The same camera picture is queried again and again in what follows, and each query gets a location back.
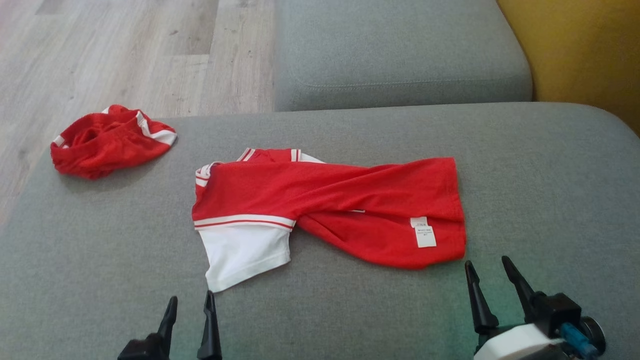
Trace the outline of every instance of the gray sofa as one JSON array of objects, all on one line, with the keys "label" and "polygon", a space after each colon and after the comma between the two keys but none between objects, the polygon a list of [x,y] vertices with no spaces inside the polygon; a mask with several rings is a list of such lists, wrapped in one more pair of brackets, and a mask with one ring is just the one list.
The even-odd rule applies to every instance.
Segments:
[{"label": "gray sofa", "polygon": [[[194,171],[247,146],[297,147],[371,166],[454,156],[467,259],[503,324],[522,321],[502,270],[565,292],[607,335],[603,359],[639,359],[640,142],[613,115],[536,102],[164,119],[161,158],[98,181],[45,154],[0,236],[0,359],[114,359],[179,297],[172,359],[200,345],[207,258]],[[471,359],[462,261],[406,271],[294,230],[292,261],[216,296],[225,359]]]},{"label": "gray sofa", "polygon": [[495,0],[276,4],[276,111],[531,100]]}]

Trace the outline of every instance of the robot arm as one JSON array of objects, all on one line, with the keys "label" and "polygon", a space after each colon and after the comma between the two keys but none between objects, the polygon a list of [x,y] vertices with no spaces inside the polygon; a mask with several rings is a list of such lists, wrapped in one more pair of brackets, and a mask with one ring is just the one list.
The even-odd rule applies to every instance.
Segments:
[{"label": "robot arm", "polygon": [[[171,335],[177,311],[178,298],[174,296],[169,300],[158,332],[149,334],[144,340],[131,340],[118,356],[118,360],[169,360]],[[216,303],[211,291],[207,291],[204,314],[206,320],[197,357],[199,360],[222,360]]]},{"label": "robot arm", "polygon": [[598,359],[606,342],[598,323],[581,316],[582,308],[564,293],[533,291],[507,256],[504,270],[524,310],[523,325],[499,326],[480,289],[471,263],[465,263],[474,329],[479,335],[474,360]]}]

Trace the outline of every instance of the striped trim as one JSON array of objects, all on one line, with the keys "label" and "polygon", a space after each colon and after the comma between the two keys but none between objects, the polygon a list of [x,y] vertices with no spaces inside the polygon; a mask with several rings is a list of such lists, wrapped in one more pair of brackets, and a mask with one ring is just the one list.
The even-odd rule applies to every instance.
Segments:
[{"label": "striped trim", "polygon": [[247,147],[246,150],[244,150],[244,152],[242,153],[242,155],[240,155],[240,157],[238,158],[238,160],[236,161],[242,161],[242,159],[244,159],[244,157],[249,153],[249,151],[251,151],[250,147]]},{"label": "striped trim", "polygon": [[221,225],[269,225],[275,227],[283,227],[287,230],[291,230],[296,224],[296,221],[284,217],[276,217],[273,215],[241,214],[231,215],[228,217],[215,217],[195,220],[193,224],[195,225],[196,230],[204,230],[211,228],[212,226]]},{"label": "striped trim", "polygon": [[207,183],[209,182],[209,177],[211,176],[211,167],[214,164],[215,163],[211,163],[211,164],[205,165],[205,166],[199,168],[198,170],[196,170],[196,185],[197,186],[207,186]]},{"label": "striped trim", "polygon": [[246,150],[242,153],[242,156],[240,156],[236,161],[247,161],[253,156],[254,153],[255,149],[247,147]]},{"label": "striped trim", "polygon": [[300,161],[300,149],[291,149],[291,161]]},{"label": "striped trim", "polygon": [[142,111],[138,111],[136,114],[136,118],[138,119],[138,126],[142,130],[142,135],[147,138],[154,139],[157,142],[165,143],[166,145],[171,146],[175,141],[177,135],[173,131],[169,130],[160,130],[156,133],[151,133],[149,131],[149,124],[145,119],[144,115],[142,115]]}]

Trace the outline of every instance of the blue cable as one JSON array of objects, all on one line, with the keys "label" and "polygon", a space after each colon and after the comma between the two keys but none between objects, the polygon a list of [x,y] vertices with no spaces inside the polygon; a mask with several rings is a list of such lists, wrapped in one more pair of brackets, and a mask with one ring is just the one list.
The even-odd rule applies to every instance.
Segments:
[{"label": "blue cable", "polygon": [[566,322],[560,326],[560,336],[573,346],[583,359],[597,360],[599,358],[598,349],[571,323]]}]

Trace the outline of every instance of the white label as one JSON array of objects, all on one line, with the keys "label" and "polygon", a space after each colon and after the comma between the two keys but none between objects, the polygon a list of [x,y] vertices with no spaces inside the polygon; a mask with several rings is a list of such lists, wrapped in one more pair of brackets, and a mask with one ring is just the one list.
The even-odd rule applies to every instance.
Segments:
[{"label": "white label", "polygon": [[429,224],[427,224],[427,217],[411,218],[410,220],[411,220],[411,227],[429,226]]},{"label": "white label", "polygon": [[431,226],[416,226],[415,238],[418,240],[418,247],[436,246],[436,236]]}]

